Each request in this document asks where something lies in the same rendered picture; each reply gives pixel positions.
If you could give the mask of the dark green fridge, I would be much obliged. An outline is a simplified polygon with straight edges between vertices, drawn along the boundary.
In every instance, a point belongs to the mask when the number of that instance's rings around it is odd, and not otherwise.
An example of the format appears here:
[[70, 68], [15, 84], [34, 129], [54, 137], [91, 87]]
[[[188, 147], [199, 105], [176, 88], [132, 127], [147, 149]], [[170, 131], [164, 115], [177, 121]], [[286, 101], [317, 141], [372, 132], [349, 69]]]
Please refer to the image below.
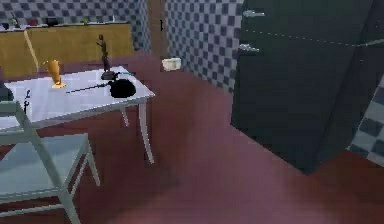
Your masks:
[[[243, 11], [264, 12], [246, 18]], [[245, 0], [231, 124], [305, 174], [346, 149], [384, 75], [384, 0]]]

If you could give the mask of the dark brown statuette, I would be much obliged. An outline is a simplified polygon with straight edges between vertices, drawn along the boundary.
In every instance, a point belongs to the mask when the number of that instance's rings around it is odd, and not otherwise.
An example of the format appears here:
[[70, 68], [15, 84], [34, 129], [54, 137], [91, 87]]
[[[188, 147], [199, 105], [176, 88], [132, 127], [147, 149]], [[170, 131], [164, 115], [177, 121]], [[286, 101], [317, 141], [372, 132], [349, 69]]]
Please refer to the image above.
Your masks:
[[114, 80], [115, 79], [115, 72], [111, 71], [110, 63], [108, 61], [108, 51], [106, 42], [104, 40], [104, 36], [102, 34], [98, 35], [99, 42], [97, 42], [97, 45], [101, 47], [102, 51], [102, 62], [103, 62], [103, 69], [104, 72], [101, 76], [102, 80]]

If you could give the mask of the white bin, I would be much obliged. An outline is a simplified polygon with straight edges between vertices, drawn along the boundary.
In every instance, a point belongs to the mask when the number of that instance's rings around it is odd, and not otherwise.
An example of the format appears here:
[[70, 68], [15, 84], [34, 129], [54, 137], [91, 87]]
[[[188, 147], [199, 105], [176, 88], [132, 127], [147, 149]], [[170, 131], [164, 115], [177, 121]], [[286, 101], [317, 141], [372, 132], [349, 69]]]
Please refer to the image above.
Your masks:
[[180, 58], [166, 58], [162, 60], [162, 66], [165, 71], [174, 71], [181, 68]]

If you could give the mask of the brown room door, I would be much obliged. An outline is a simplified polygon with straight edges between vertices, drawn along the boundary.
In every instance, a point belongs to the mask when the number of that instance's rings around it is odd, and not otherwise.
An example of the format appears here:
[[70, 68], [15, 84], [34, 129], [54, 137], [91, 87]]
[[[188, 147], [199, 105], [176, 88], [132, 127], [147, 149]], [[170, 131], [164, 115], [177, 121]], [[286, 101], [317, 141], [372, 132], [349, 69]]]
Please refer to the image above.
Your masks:
[[[147, 0], [148, 27], [150, 30], [152, 54], [160, 59], [168, 57], [168, 42], [165, 21], [166, 0]], [[160, 31], [160, 20], [164, 22], [164, 30]]]

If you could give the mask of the yellow wooden counter cabinet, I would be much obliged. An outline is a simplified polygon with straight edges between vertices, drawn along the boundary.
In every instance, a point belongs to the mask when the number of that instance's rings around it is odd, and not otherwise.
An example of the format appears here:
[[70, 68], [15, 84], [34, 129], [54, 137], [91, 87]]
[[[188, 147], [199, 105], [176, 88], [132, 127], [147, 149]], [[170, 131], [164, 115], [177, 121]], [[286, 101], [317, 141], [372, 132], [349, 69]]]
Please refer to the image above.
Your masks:
[[13, 80], [43, 72], [44, 63], [50, 60], [61, 65], [100, 63], [99, 35], [104, 37], [111, 62], [134, 55], [128, 23], [35, 26], [0, 32], [0, 78]]

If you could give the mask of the small black utensil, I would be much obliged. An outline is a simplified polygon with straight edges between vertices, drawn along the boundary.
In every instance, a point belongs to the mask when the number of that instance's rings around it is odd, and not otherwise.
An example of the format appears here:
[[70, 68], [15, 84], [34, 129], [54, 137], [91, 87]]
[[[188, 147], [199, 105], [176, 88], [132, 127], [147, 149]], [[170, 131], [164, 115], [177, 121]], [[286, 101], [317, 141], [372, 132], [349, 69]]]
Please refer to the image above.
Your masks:
[[28, 108], [28, 106], [29, 106], [29, 99], [31, 98], [31, 90], [30, 89], [28, 89], [27, 91], [26, 91], [26, 96], [25, 96], [25, 99], [24, 99], [24, 108], [23, 108], [23, 110], [24, 110], [24, 113], [25, 114], [27, 114], [27, 108]]

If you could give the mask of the orange vase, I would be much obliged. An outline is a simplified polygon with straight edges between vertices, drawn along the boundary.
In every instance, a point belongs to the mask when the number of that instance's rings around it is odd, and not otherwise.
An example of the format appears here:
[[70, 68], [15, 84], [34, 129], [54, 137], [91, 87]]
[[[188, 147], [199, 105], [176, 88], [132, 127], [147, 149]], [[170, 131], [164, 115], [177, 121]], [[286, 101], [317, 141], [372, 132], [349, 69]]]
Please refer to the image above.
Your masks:
[[52, 78], [53, 88], [57, 89], [57, 88], [63, 88], [66, 86], [66, 84], [62, 81], [60, 76], [60, 65], [58, 60], [45, 61], [43, 65], [45, 66], [47, 73]]

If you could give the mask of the pale grey chair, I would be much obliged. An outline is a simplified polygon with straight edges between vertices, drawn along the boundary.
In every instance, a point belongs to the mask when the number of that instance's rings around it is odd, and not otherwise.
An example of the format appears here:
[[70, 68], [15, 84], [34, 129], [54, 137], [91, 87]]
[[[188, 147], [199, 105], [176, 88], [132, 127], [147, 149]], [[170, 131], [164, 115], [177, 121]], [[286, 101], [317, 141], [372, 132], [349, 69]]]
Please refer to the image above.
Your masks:
[[11, 149], [0, 159], [0, 205], [56, 197], [57, 204], [0, 212], [0, 217], [63, 209], [71, 224], [81, 224], [73, 198], [89, 167], [98, 170], [86, 133], [40, 137], [17, 101], [0, 102], [0, 117], [14, 117], [19, 127], [0, 131], [0, 146]]

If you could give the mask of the black frying pan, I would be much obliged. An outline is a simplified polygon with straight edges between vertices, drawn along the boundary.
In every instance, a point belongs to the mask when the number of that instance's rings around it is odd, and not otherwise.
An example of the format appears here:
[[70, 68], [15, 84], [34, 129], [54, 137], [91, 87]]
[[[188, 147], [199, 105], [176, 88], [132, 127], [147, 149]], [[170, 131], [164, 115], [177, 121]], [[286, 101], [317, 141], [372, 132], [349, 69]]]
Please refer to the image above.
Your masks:
[[95, 88], [103, 88], [107, 86], [110, 87], [110, 95], [113, 98], [128, 98], [136, 94], [136, 87], [128, 79], [110, 80], [107, 83], [86, 87], [85, 89], [89, 90]]

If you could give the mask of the white table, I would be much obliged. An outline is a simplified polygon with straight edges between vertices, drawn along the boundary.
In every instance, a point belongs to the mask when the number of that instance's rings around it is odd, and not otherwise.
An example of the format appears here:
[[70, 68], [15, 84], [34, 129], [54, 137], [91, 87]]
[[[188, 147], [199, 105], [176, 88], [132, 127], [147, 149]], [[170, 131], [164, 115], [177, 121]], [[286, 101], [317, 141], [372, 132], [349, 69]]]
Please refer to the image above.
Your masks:
[[[115, 72], [129, 72], [124, 67], [113, 67]], [[63, 88], [53, 88], [50, 77], [34, 78], [30, 80], [14, 81], [5, 84], [14, 94], [16, 101], [23, 103], [26, 91], [31, 90], [31, 98], [27, 108], [27, 116], [32, 125], [37, 128], [50, 127], [77, 119], [95, 116], [113, 110], [122, 112], [125, 125], [128, 118], [125, 109], [130, 106], [139, 106], [140, 130], [149, 161], [154, 158], [149, 142], [146, 122], [147, 100], [155, 94], [140, 82], [135, 76], [119, 74], [119, 78], [128, 79], [136, 87], [136, 94], [128, 98], [113, 98], [110, 87], [86, 90], [86, 87], [107, 83], [101, 79], [101, 69], [75, 72], [62, 75], [66, 84]]]

